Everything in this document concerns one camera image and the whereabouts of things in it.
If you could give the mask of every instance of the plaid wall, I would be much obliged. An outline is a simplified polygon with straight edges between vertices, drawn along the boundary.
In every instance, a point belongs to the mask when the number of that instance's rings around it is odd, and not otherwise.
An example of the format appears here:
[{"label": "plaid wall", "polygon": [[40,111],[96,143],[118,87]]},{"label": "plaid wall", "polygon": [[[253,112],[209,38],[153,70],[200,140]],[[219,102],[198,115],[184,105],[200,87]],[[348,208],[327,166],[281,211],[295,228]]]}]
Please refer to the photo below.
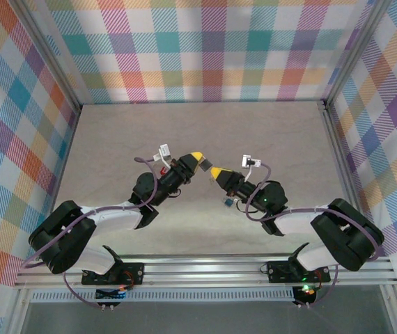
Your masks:
[{"label": "plaid wall", "polygon": [[0,0],[0,328],[29,250],[49,211],[75,112],[6,0]]},{"label": "plaid wall", "polygon": [[84,103],[320,100],[374,0],[27,0]]},{"label": "plaid wall", "polygon": [[397,273],[397,0],[335,107],[361,205],[384,230]]}]

